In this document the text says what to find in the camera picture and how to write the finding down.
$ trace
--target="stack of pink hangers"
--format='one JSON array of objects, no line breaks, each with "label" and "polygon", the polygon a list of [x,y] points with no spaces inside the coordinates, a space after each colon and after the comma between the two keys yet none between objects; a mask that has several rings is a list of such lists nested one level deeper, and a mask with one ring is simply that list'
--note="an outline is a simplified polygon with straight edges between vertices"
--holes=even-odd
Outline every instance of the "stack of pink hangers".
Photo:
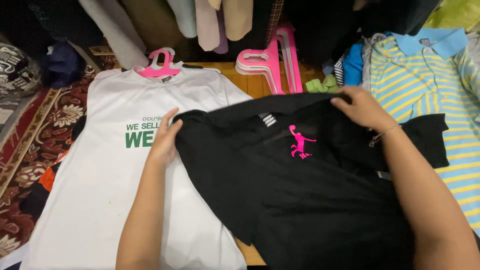
[{"label": "stack of pink hangers", "polygon": [[285,71],[287,73],[290,93],[302,93],[300,70],[297,61],[293,28],[291,26],[278,27],[276,35],[265,50],[246,49],[237,57],[235,69],[240,74],[263,74],[267,78],[270,90],[274,95],[285,94],[280,81],[280,62],[278,60],[278,44],[282,48]]}]

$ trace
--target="green cloth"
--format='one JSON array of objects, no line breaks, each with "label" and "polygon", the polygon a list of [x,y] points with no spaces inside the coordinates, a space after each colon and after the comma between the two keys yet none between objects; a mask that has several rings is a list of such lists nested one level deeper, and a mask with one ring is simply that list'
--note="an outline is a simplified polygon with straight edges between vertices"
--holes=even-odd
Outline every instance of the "green cloth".
[{"label": "green cloth", "polygon": [[430,14],[426,28],[465,28],[466,31],[480,22],[480,0],[444,0],[440,8]]},{"label": "green cloth", "polygon": [[335,91],[340,88],[333,74],[329,74],[325,77],[323,83],[320,83],[319,79],[313,79],[306,82],[305,87],[310,93],[335,93]]}]

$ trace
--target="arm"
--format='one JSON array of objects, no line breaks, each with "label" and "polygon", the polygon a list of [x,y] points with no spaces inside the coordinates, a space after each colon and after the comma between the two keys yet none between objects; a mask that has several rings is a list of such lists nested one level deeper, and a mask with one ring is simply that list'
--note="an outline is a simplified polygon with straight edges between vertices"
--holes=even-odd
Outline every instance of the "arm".
[{"label": "arm", "polygon": [[175,157],[175,135],[181,128],[178,120],[171,127],[170,118],[178,109],[163,118],[138,185],[137,195],[120,237],[116,270],[159,270],[162,246],[165,170]]},{"label": "arm", "polygon": [[[355,123],[379,134],[398,123],[360,87],[343,87],[332,104]],[[400,205],[415,234],[415,264],[418,269],[478,269],[480,254],[472,229],[460,206],[442,179],[415,148],[401,128],[382,136],[384,155]]]}]

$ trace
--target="bracelet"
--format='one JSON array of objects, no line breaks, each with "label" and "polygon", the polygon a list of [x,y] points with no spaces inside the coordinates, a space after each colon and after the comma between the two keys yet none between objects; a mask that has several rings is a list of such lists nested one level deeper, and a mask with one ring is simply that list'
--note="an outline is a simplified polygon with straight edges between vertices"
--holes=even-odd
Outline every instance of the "bracelet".
[{"label": "bracelet", "polygon": [[375,146],[375,143],[379,142],[379,141],[382,139],[381,137],[382,137],[383,135],[389,133],[390,131],[392,131],[392,130],[398,128],[398,127],[401,128],[402,125],[393,126],[393,127],[389,128],[387,131],[382,132],[382,133],[380,133],[380,134],[377,135],[377,136],[374,136],[374,137],[372,138],[371,142],[368,144],[368,146],[370,146],[370,147]]}]

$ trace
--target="white t-shirt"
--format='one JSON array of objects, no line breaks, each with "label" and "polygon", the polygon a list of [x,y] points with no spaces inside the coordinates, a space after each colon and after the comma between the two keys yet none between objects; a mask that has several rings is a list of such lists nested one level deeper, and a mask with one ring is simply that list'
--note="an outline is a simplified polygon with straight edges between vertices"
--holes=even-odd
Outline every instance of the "white t-shirt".
[{"label": "white t-shirt", "polygon": [[[85,128],[56,174],[22,270],[114,269],[160,117],[175,107],[209,111],[251,99],[215,71],[183,68],[162,83],[134,70],[101,72],[91,83]],[[163,270],[246,269],[178,155],[167,168],[163,230]]]}]

